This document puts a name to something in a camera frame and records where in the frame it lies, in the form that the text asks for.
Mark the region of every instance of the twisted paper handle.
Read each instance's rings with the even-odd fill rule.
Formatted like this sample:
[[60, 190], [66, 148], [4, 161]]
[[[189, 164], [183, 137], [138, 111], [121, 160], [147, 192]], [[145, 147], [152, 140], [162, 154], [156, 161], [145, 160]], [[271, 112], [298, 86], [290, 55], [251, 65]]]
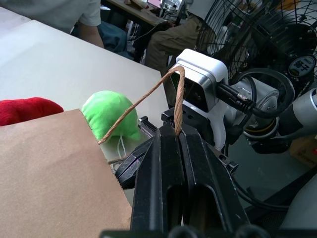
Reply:
[[174, 72], [178, 71], [180, 74], [179, 83], [177, 87], [177, 94], [176, 94], [176, 103], [174, 109], [174, 122], [175, 122], [175, 133], [179, 135], [180, 129], [182, 126], [183, 121], [183, 97], [184, 97], [184, 83], [185, 83], [185, 70], [182, 66], [177, 66], [172, 68], [168, 71], [166, 75], [149, 91], [147, 92], [142, 98], [140, 98], [135, 104], [130, 106], [122, 116], [113, 124], [107, 134], [98, 141], [98, 144], [104, 143], [109, 136], [113, 133], [115, 128], [122, 122], [122, 120], [133, 110], [137, 105], [139, 105], [144, 99], [146, 99], [151, 93], [153, 93], [169, 76], [171, 76]]

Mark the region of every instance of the white tabletop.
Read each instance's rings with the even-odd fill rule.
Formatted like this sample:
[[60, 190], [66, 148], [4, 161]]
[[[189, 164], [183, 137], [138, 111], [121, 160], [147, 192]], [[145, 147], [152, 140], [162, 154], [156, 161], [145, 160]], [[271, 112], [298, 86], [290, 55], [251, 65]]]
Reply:
[[[0, 37], [0, 100], [43, 97], [67, 111], [81, 108], [102, 90], [136, 102], [159, 80], [156, 70], [34, 20]], [[137, 107], [137, 113], [161, 126], [160, 115], [167, 109], [161, 86]], [[108, 160], [118, 157], [116, 142], [102, 145]], [[139, 143], [125, 140], [127, 152]]]

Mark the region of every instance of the red plush toy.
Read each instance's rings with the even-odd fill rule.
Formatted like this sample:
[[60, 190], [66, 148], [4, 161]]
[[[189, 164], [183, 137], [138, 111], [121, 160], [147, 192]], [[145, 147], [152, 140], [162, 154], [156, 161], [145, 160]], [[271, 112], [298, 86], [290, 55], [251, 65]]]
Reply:
[[0, 101], [0, 126], [62, 113], [64, 109], [44, 98]]

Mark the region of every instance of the fan label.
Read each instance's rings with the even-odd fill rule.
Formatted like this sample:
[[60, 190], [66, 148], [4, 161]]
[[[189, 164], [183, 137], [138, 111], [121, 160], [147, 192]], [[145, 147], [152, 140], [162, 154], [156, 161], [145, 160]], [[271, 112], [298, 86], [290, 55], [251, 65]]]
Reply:
[[293, 77], [303, 77], [314, 68], [315, 64], [316, 60], [314, 57], [302, 56], [291, 62], [288, 72]]

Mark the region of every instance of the electric fan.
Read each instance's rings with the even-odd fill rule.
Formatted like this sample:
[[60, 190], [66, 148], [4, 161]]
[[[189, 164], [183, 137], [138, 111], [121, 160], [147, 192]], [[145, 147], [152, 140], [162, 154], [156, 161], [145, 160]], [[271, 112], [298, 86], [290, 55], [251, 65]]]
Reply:
[[[224, 24], [219, 27], [220, 14]], [[204, 22], [196, 50], [224, 62], [230, 84], [237, 83], [239, 73], [255, 67], [286, 75], [296, 97], [314, 82], [317, 0], [216, 0]], [[257, 79], [279, 89], [278, 82], [265, 75]]]

